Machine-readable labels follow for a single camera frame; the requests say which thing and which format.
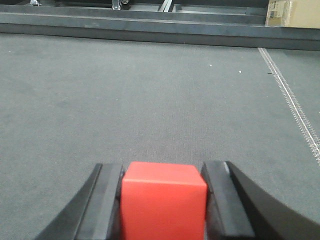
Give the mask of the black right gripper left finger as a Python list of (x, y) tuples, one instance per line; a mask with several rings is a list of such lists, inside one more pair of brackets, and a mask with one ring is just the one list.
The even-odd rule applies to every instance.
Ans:
[(83, 186), (37, 240), (119, 240), (121, 164), (98, 163)]

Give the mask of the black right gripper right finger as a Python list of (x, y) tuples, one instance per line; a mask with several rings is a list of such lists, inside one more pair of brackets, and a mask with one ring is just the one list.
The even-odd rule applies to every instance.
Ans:
[(204, 161), (209, 240), (318, 240), (320, 225), (286, 206), (230, 161)]

